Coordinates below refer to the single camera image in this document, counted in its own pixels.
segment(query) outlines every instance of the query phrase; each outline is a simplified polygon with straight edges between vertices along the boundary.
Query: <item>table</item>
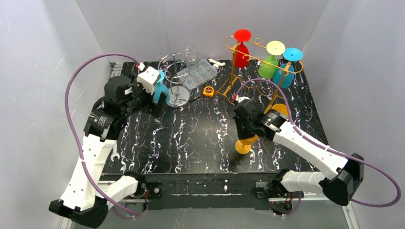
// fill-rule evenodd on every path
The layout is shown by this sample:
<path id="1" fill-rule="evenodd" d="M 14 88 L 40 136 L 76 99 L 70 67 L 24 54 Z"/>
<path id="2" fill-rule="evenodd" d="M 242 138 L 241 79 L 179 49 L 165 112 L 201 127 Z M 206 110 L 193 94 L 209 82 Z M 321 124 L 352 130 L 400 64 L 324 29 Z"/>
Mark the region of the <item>table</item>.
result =
<path id="1" fill-rule="evenodd" d="M 228 79 L 232 65 L 230 61 L 225 63 L 226 66 L 219 69 L 217 77 L 206 85 L 217 90 Z M 158 62 L 145 62 L 145 65 L 157 68 Z M 247 67 L 236 69 L 235 74 L 244 81 L 258 78 L 258 66 L 257 61 L 250 61 Z M 133 62 L 124 63 L 122 75 L 128 75 L 133 69 Z M 236 91 L 240 85 L 241 82 L 236 81 L 230 92 Z M 252 98 L 264 110 L 270 98 L 266 95 L 271 95 L 275 89 L 267 83 L 258 83 L 258 86 L 260 90 L 243 89 L 242 95 Z M 195 89 L 192 98 L 201 95 L 204 87 Z M 304 72 L 298 73 L 293 84 L 283 89 L 283 92 L 288 97 L 296 125 L 327 144 Z M 203 96 L 182 109 L 167 107 L 159 118 L 142 112 L 134 113 L 129 117 L 118 141 L 120 161 L 108 161 L 103 172 L 248 173 L 277 172 L 282 168 L 316 170 L 291 150 L 267 139 L 257 140 L 248 154 L 238 154 L 234 147 L 238 138 L 232 108 L 225 97 L 218 95 L 214 98 Z"/>

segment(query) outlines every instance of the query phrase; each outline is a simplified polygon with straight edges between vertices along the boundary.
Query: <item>gray wall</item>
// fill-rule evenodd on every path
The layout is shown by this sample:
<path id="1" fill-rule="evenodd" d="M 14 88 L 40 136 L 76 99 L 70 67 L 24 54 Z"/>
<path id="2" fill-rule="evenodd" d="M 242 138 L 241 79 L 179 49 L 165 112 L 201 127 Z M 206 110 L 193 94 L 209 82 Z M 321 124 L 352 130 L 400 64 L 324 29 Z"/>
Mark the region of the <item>gray wall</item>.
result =
<path id="1" fill-rule="evenodd" d="M 252 40 L 303 49 L 328 0 L 76 0 L 104 52 L 144 61 L 193 45 L 201 58 L 230 59 L 225 39 L 249 29 Z M 268 56 L 249 46 L 250 53 Z M 122 61 L 109 58 L 110 61 Z"/>
<path id="2" fill-rule="evenodd" d="M 74 0 L 3 0 L 0 7 L 0 228 L 55 229 L 48 211 L 78 158 L 64 113 L 73 71 L 102 53 Z M 87 67 L 70 94 L 80 135 L 102 95 L 106 59 Z"/>
<path id="3" fill-rule="evenodd" d="M 304 51 L 305 73 L 330 145 L 359 153 L 405 188 L 405 2 L 330 0 Z M 365 169 L 355 198 L 384 203 L 395 188 Z M 353 204 L 361 228 L 404 228 L 405 200 Z"/>

